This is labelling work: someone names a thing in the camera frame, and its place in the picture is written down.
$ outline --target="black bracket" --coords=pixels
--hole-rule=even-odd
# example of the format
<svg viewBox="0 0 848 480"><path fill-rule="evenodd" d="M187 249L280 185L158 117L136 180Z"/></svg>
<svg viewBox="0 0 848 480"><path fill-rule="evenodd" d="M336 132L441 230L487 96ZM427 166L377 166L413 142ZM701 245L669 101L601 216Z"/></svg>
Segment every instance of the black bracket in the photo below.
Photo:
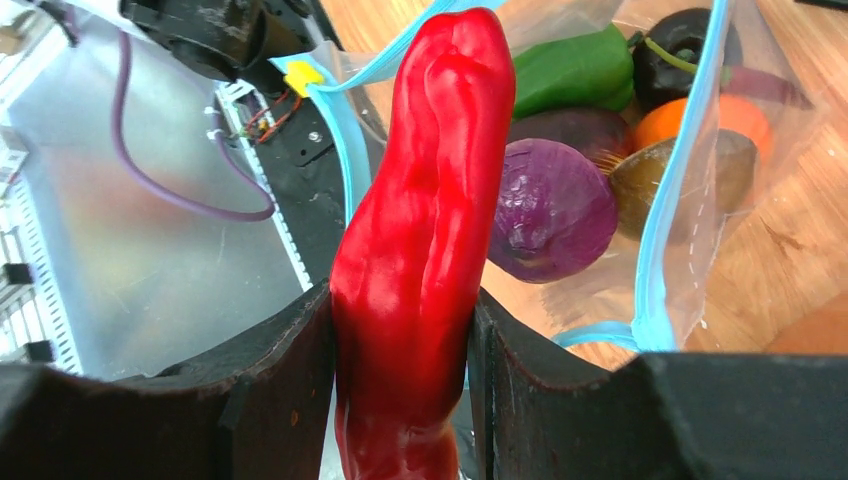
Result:
<svg viewBox="0 0 848 480"><path fill-rule="evenodd" d="M4 478L318 478L334 371L326 281L153 378L0 366ZM647 354L616 372L481 292L476 480L848 478L848 357Z"/></svg>
<svg viewBox="0 0 848 480"><path fill-rule="evenodd" d="M121 0L119 10L196 73L229 82L242 78L276 97L286 86L268 59L314 45L288 3L270 7L261 0Z"/></svg>
<svg viewBox="0 0 848 480"><path fill-rule="evenodd" d="M11 353L0 355L0 363L53 363L55 360L49 340L27 342Z"/></svg>

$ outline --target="green bell pepper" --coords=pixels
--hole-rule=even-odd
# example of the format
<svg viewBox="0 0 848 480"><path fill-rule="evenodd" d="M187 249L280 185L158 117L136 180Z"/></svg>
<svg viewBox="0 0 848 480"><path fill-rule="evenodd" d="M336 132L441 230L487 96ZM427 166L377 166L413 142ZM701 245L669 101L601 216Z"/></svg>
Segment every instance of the green bell pepper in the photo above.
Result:
<svg viewBox="0 0 848 480"><path fill-rule="evenodd" d="M565 107L621 111L633 98L633 57L615 25L536 45L513 62L514 119Z"/></svg>

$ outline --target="eggplant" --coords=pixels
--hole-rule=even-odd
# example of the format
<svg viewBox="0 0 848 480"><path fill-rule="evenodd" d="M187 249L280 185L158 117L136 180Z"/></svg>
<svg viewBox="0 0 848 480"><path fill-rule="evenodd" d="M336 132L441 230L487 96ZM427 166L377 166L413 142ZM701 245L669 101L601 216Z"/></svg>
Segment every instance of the eggplant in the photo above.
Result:
<svg viewBox="0 0 848 480"><path fill-rule="evenodd" d="M645 36L675 57L697 64L701 61L710 12L708 8L675 12L660 20ZM741 65L742 61L742 42L731 24L724 46L724 64ZM645 113L687 97L694 80L694 75L663 60L644 41L633 49L633 87Z"/></svg>
<svg viewBox="0 0 848 480"><path fill-rule="evenodd" d="M541 138L568 145L595 164L604 175L636 149L633 133L616 112L598 107L550 110L512 123L507 144Z"/></svg>

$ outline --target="red bell pepper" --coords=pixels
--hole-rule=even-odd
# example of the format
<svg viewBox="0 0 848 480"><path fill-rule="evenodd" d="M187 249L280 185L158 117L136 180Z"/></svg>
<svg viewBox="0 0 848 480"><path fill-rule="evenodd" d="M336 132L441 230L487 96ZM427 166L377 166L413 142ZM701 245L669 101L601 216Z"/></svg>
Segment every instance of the red bell pepper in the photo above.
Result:
<svg viewBox="0 0 848 480"><path fill-rule="evenodd" d="M490 10L431 18L398 71L386 154L330 275L348 480L456 480L465 371L515 100Z"/></svg>

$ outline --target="orange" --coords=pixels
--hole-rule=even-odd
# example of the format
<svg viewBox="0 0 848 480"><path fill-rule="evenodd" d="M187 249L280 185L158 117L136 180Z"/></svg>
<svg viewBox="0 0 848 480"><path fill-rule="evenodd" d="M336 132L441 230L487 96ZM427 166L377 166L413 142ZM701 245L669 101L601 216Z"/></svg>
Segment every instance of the orange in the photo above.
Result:
<svg viewBox="0 0 848 480"><path fill-rule="evenodd" d="M754 142L763 164L771 158L772 133L768 118L756 105L744 98L722 94L718 98L721 129L732 130ZM686 99L681 98L652 111L639 122L633 131L636 150L676 137L683 123Z"/></svg>

